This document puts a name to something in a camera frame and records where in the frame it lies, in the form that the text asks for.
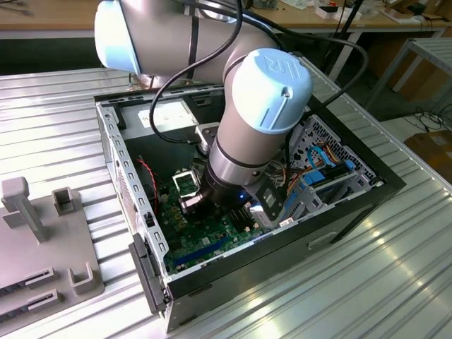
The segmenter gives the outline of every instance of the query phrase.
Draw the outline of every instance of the red wire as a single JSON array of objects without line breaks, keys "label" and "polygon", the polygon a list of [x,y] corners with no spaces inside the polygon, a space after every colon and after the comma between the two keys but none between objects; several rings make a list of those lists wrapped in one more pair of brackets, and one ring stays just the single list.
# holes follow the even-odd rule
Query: red wire
[{"label": "red wire", "polygon": [[153,171],[151,170],[151,168],[142,160],[137,159],[136,161],[138,161],[139,163],[141,163],[144,167],[146,167],[146,169],[149,171],[150,177],[153,180],[153,185],[154,185],[154,200],[155,200],[155,210],[154,213],[157,216],[157,204],[158,204],[158,199],[157,199],[157,185],[155,184],[155,179],[154,179],[154,174]]}]

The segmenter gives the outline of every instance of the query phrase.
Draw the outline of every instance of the green circuit board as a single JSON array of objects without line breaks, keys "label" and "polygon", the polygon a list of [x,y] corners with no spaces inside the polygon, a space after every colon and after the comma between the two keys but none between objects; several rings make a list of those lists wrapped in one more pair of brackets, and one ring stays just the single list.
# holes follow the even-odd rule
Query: green circuit board
[{"label": "green circuit board", "polygon": [[[179,193],[174,182],[166,182],[159,191],[166,193],[162,194],[162,215],[159,224],[169,245],[169,252],[165,256],[169,274],[202,263],[264,233],[257,224],[238,232],[226,215],[204,215],[202,220],[199,216],[196,218],[183,216],[178,203]],[[180,263],[181,258],[187,258],[193,253],[197,253],[196,258]]]}]

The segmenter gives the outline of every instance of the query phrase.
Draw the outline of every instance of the light blue joint cap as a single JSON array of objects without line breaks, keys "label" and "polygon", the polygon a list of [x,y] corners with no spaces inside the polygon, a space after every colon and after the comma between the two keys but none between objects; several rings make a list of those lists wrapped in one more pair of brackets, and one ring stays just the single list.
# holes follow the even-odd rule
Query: light blue joint cap
[{"label": "light blue joint cap", "polygon": [[97,7],[94,38],[97,55],[105,67],[141,73],[118,0],[102,1]]},{"label": "light blue joint cap", "polygon": [[297,58],[263,48],[248,54],[237,69],[232,99],[248,125],[265,134],[282,134],[302,117],[313,86]]}]

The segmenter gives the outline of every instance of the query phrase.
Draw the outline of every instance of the motherboard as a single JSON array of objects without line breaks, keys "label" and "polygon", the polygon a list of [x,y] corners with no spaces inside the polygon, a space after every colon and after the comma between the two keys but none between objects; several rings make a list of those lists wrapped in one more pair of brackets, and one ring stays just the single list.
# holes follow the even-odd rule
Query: motherboard
[{"label": "motherboard", "polygon": [[169,246],[165,256],[169,274],[203,263],[267,232],[245,208],[209,213],[202,218],[183,215],[178,204],[180,192],[174,181],[165,182],[158,191],[162,197],[159,224]]}]

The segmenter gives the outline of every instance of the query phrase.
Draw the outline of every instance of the workbench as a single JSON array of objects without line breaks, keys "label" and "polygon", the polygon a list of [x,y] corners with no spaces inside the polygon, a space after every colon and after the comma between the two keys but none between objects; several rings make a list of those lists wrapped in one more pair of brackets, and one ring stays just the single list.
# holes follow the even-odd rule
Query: workbench
[{"label": "workbench", "polygon": [[[303,62],[320,101],[338,90]],[[407,186],[343,241],[165,335],[128,250],[93,101],[128,87],[109,69],[0,78],[0,179],[26,176],[31,198],[80,191],[106,286],[6,338],[450,338],[452,187],[347,95],[328,108]]]}]

